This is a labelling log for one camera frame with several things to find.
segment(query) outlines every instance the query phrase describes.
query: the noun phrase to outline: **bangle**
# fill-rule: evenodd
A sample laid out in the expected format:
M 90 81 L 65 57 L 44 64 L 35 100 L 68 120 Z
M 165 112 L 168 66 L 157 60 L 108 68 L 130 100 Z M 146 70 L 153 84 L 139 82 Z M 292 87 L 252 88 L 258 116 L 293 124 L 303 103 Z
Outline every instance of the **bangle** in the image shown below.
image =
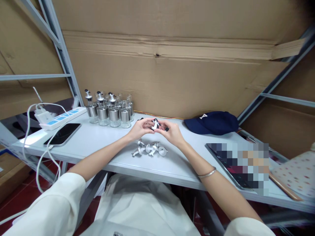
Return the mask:
M 214 168 L 214 170 L 213 170 L 213 171 L 211 171 L 210 173 L 205 174 L 205 175 L 198 175 L 198 177 L 199 177 L 199 178 L 204 178 L 204 177 L 208 177 L 208 176 L 210 176 L 210 175 L 213 175 L 213 174 L 214 174 L 214 172 L 216 172 L 216 171 L 217 171 L 216 167 L 213 167 L 213 168 Z

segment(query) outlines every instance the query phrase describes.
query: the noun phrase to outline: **woman's right hand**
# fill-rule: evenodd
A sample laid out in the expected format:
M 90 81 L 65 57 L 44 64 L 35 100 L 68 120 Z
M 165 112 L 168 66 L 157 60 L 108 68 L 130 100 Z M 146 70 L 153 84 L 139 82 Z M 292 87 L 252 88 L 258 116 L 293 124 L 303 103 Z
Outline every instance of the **woman's right hand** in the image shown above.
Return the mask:
M 171 144 L 178 148 L 185 144 L 186 141 L 179 130 L 178 124 L 172 123 L 168 120 L 159 120 L 159 123 L 162 125 L 162 127 L 155 129 L 155 133 L 162 134 Z

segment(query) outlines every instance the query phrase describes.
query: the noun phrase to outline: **black phone screen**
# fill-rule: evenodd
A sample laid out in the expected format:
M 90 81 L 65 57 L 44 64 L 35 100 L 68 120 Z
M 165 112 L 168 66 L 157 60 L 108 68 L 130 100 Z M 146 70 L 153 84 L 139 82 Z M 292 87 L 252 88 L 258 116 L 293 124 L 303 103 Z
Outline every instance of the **black phone screen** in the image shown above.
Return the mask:
M 73 134 L 73 132 L 80 126 L 81 124 L 77 123 L 69 123 L 62 127 L 57 134 L 54 136 L 52 141 L 50 142 L 51 145 L 61 145 L 67 141 L 67 139 Z

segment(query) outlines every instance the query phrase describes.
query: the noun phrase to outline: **woman's left hand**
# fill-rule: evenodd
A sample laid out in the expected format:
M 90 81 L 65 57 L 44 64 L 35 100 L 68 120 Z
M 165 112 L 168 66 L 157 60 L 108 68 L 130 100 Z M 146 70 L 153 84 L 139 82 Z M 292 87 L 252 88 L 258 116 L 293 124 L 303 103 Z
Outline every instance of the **woman's left hand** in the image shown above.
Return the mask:
M 135 141 L 147 133 L 154 134 L 154 131 L 150 129 L 154 124 L 152 122 L 154 119 L 155 117 L 138 120 L 126 136 L 128 136 L 131 141 Z

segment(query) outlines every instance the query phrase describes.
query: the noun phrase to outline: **metal shelf frame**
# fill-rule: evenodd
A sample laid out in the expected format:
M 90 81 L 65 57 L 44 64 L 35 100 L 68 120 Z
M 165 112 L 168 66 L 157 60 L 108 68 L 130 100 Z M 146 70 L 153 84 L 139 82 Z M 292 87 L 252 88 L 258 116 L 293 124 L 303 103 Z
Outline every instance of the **metal shelf frame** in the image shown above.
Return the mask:
M 73 97 L 77 96 L 80 105 L 83 106 L 83 99 L 79 90 L 78 83 L 73 71 L 65 40 L 58 22 L 58 18 L 53 7 L 52 0 L 39 0 L 44 18 L 34 7 L 30 0 L 21 0 L 34 18 L 36 25 L 48 36 L 54 43 L 64 74 L 34 74 L 34 75 L 0 75 L 0 81 L 24 80 L 24 79 L 44 79 L 65 77 Z
M 257 98 L 249 104 L 249 106 L 238 116 L 237 120 L 241 125 L 253 111 L 265 100 L 266 97 L 277 99 L 285 102 L 296 103 L 303 106 L 315 107 L 315 102 L 305 101 L 296 98 L 289 98 L 271 94 L 272 91 L 280 84 L 280 82 L 293 70 L 293 68 L 309 53 L 315 46 L 315 25 L 309 27 L 301 36 L 305 38 L 305 43 L 298 55 L 283 58 L 283 62 L 290 62 L 290 64 L 257 96 Z

